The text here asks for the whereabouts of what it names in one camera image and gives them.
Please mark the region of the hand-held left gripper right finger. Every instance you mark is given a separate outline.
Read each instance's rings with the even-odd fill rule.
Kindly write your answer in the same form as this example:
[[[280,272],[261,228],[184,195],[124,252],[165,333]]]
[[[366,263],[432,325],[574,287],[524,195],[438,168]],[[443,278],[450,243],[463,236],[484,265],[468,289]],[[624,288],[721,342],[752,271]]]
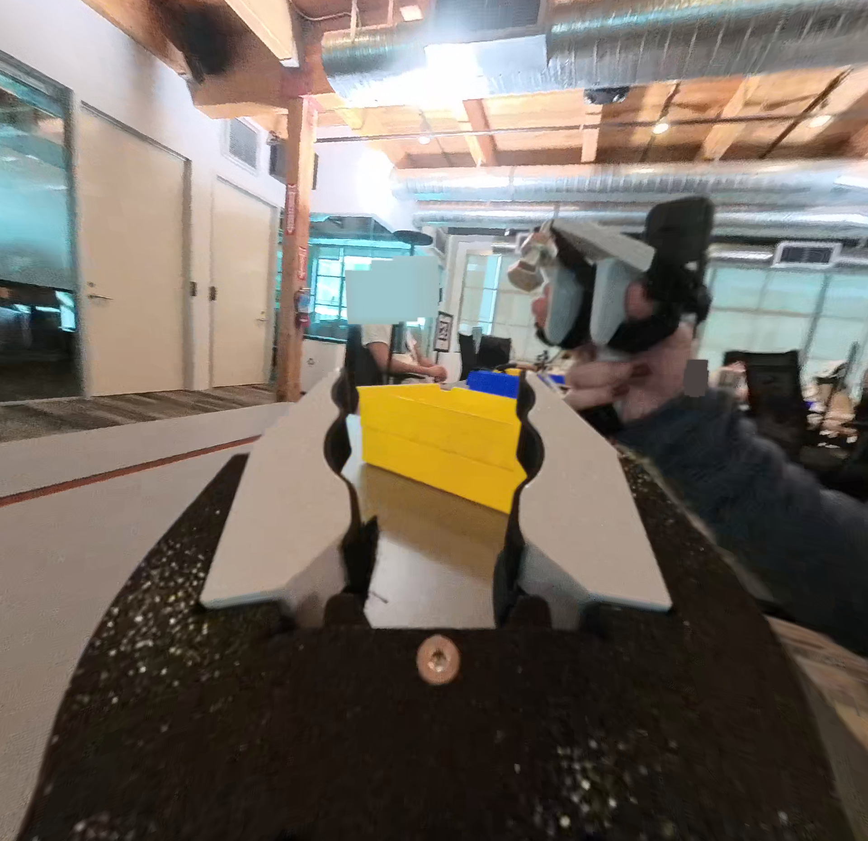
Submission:
[[[519,378],[516,489],[494,572],[497,627],[530,598],[554,628],[577,628],[609,605],[666,615],[672,608],[616,449],[548,380]]]

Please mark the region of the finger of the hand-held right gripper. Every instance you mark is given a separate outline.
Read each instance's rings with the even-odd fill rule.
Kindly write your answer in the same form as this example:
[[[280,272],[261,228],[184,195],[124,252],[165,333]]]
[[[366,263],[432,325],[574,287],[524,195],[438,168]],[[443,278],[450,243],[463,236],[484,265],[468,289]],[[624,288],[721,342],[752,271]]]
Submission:
[[[656,250],[645,242],[597,222],[557,218],[551,221],[551,228],[593,263],[614,259],[645,273],[656,256]]]

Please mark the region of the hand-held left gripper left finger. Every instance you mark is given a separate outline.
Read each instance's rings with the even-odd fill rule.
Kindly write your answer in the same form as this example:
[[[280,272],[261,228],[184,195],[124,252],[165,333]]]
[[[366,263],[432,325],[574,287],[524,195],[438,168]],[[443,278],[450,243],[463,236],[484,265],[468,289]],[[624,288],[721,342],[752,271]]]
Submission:
[[[341,596],[363,608],[378,524],[363,520],[343,474],[356,393],[345,371],[323,379],[252,449],[200,603],[208,610],[276,604],[299,628],[319,628]]]

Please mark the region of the yellow plastic bin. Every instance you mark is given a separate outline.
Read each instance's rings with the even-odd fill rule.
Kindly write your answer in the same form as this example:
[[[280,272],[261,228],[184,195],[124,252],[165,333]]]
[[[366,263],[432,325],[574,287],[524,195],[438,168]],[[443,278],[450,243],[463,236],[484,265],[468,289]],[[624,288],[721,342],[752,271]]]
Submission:
[[[526,472],[516,399],[435,384],[360,386],[362,458],[508,514]]]

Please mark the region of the person's right forearm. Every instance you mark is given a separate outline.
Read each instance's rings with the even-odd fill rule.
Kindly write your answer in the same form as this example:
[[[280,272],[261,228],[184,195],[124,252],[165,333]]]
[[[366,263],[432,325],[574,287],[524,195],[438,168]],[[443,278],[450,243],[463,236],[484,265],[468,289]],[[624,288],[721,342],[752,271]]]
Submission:
[[[777,611],[865,657],[866,504],[790,461],[723,392],[654,410],[639,387],[624,394],[640,400],[624,399],[618,441],[657,469]]]

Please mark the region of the person's right hand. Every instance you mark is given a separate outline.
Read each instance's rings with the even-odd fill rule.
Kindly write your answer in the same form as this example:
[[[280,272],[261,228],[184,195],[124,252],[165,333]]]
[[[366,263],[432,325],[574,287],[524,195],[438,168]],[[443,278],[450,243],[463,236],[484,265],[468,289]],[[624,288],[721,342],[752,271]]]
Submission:
[[[667,339],[624,361],[598,358],[591,343],[568,350],[565,401],[577,412],[613,406],[623,423],[653,413],[682,395],[694,334],[695,318],[689,315]]]

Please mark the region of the white recycling bin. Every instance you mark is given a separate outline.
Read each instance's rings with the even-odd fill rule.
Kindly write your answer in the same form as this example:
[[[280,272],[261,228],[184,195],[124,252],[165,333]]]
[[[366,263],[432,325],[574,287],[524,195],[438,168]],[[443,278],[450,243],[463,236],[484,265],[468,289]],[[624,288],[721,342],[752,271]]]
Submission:
[[[344,364],[345,342],[305,337],[299,373],[299,389],[308,393],[328,374],[340,371]]]

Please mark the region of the blue plastic bin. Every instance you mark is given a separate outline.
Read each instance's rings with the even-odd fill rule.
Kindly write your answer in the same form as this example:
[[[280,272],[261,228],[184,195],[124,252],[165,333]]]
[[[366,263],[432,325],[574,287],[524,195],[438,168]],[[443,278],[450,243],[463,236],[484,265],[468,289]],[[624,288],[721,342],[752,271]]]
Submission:
[[[465,383],[471,391],[500,398],[517,399],[521,380],[520,372],[516,371],[516,369],[505,371],[477,369],[469,373]]]

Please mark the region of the black office chair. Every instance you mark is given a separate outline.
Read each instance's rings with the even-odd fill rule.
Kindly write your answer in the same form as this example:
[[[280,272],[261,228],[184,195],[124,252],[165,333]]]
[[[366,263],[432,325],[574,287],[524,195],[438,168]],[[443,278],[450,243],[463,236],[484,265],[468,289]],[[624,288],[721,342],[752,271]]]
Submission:
[[[472,371],[494,370],[507,366],[511,361],[512,341],[510,338],[500,338],[482,335],[477,345],[472,335],[458,335],[458,349],[461,358],[459,379],[466,380]]]
[[[744,368],[748,412],[758,433],[797,460],[807,443],[809,413],[799,351],[728,351],[723,359],[724,368]]]

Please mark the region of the beige door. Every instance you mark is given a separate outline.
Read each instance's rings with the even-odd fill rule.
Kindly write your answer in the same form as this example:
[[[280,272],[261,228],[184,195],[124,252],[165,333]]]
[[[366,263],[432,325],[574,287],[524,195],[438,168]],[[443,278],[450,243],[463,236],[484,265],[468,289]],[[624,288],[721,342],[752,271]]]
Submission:
[[[211,237],[214,387],[266,383],[274,339],[278,211],[219,178]]]
[[[88,392],[185,380],[189,161],[83,105],[77,203]]]

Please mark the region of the black ceiling grille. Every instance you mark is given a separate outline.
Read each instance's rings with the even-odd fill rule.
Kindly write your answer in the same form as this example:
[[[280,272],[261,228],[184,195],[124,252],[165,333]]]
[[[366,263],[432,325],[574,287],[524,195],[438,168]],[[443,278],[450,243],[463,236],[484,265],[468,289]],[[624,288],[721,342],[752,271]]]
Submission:
[[[465,35],[537,27],[547,0],[431,0],[430,22],[438,33]]]

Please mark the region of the white wall vent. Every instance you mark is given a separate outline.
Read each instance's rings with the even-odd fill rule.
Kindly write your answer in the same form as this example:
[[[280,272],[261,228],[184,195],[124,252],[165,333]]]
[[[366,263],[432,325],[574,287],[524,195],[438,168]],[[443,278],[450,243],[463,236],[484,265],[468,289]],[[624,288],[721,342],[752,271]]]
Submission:
[[[770,267],[783,270],[827,271],[838,264],[843,245],[832,241],[782,240]]]

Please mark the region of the wooden post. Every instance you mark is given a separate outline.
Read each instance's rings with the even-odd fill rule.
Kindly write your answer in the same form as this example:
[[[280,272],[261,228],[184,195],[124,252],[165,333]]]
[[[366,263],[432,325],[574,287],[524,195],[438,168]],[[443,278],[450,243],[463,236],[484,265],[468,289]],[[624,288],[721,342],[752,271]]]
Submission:
[[[297,247],[309,243],[311,193],[315,171],[318,108],[311,97],[297,98],[288,106],[286,141],[287,183],[298,187],[298,217],[294,235],[282,235],[281,281],[277,323],[276,397],[295,402],[301,395],[299,373],[303,330],[295,326],[294,294],[307,283],[297,280]]]

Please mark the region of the large silver ventilation duct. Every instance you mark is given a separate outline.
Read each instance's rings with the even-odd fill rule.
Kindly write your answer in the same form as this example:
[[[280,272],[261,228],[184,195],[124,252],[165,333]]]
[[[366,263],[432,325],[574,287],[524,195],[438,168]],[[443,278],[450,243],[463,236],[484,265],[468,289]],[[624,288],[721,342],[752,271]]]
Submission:
[[[867,0],[561,1],[539,33],[330,32],[321,64],[353,108],[631,89],[864,65],[866,18]]]

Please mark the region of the grey wall vent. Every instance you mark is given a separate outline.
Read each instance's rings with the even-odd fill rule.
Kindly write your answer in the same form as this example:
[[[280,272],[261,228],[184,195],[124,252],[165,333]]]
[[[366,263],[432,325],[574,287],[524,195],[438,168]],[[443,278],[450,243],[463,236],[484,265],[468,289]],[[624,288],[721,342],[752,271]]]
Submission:
[[[258,125],[246,118],[232,118],[224,124],[224,156],[236,165],[256,174],[259,171]]]

